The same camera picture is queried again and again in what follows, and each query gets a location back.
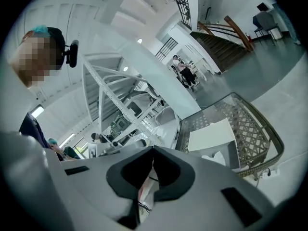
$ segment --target person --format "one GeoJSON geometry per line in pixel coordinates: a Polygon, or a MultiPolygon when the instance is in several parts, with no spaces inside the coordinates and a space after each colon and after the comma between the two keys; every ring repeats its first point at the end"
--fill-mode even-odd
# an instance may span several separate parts
{"type": "Polygon", "coordinates": [[[102,134],[99,133],[92,133],[91,138],[93,142],[95,142],[96,140],[100,140],[101,143],[108,143],[107,139],[102,134]]]}
{"type": "Polygon", "coordinates": [[[187,84],[191,87],[192,84],[196,86],[198,83],[195,82],[195,77],[191,73],[190,69],[188,66],[184,63],[181,63],[179,61],[179,57],[177,55],[173,56],[173,65],[179,70],[180,74],[184,76],[184,78],[187,81],[187,84]]]}
{"type": "Polygon", "coordinates": [[[54,27],[37,26],[22,38],[9,65],[27,88],[43,81],[64,62],[65,39],[54,27]]]}
{"type": "Polygon", "coordinates": [[[58,146],[58,142],[53,138],[48,139],[48,144],[56,153],[60,154],[65,160],[80,159],[80,157],[77,155],[77,153],[72,147],[67,146],[63,150],[58,146]]]}
{"type": "MultiPolygon", "coordinates": [[[[28,31],[7,62],[1,56],[0,119],[2,131],[20,131],[35,138],[43,148],[52,149],[44,138],[38,121],[30,114],[33,96],[28,88],[44,80],[52,70],[60,70],[64,62],[65,39],[61,30],[37,26],[28,31]]],[[[60,161],[63,157],[57,153],[60,161]]]]}

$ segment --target ceiling light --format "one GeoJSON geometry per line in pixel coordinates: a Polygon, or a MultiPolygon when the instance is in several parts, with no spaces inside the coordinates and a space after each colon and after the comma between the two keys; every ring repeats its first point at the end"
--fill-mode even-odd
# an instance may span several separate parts
{"type": "Polygon", "coordinates": [[[34,118],[37,118],[42,112],[44,111],[44,108],[41,105],[38,105],[32,112],[31,115],[34,118]]]}
{"type": "Polygon", "coordinates": [[[65,145],[65,143],[66,142],[68,142],[73,136],[75,136],[75,134],[74,133],[72,133],[62,144],[60,144],[60,148],[62,148],[62,146],[64,146],[65,145]]]}

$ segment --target white cable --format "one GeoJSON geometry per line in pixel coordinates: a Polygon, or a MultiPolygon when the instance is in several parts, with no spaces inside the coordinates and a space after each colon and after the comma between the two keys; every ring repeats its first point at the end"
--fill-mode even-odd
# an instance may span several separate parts
{"type": "Polygon", "coordinates": [[[259,182],[260,182],[260,179],[261,179],[261,176],[262,176],[262,174],[263,174],[263,172],[265,171],[265,170],[269,170],[269,173],[270,173],[270,169],[267,167],[266,169],[264,169],[264,170],[262,170],[262,172],[261,172],[261,174],[259,175],[259,179],[258,179],[258,181],[257,181],[257,184],[256,184],[256,188],[258,188],[258,185],[259,185],[259,182]]]}

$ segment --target staircase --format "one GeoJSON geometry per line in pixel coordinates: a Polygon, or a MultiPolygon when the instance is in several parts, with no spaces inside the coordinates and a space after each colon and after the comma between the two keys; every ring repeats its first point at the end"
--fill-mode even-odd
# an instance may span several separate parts
{"type": "Polygon", "coordinates": [[[191,36],[207,51],[221,72],[246,55],[246,48],[224,38],[205,33],[192,32],[191,36]]]}

